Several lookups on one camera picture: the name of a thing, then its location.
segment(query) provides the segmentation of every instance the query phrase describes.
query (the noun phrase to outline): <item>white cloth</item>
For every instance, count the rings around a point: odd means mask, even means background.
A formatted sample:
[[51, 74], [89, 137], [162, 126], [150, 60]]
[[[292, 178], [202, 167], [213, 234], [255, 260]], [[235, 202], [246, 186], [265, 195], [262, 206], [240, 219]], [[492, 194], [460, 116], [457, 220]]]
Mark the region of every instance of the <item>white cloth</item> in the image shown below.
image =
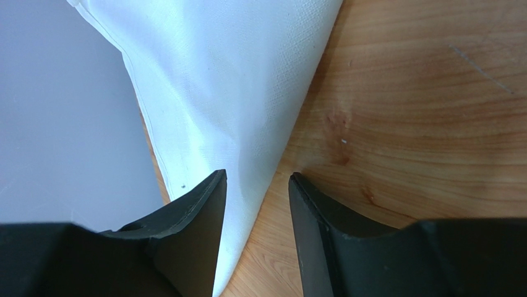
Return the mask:
[[249, 237], [341, 0], [69, 2], [121, 50], [170, 199], [227, 169], [218, 296]]

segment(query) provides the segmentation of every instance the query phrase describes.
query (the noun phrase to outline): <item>gray wall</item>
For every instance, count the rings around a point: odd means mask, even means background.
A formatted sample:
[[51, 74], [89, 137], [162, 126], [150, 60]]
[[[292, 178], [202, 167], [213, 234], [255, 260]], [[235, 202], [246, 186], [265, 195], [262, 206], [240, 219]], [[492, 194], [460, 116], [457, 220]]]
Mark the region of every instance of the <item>gray wall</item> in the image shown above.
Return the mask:
[[0, 1], [0, 222], [115, 230], [161, 205], [120, 52], [66, 0]]

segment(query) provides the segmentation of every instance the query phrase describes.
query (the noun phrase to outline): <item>wooden surface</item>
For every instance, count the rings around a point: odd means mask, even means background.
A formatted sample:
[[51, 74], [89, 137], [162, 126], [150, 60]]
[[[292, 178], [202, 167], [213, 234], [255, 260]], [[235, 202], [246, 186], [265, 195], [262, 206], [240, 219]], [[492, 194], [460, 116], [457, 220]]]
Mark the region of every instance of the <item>wooden surface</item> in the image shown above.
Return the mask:
[[293, 171], [370, 218], [527, 215], [527, 0], [345, 1], [224, 297], [302, 296]]

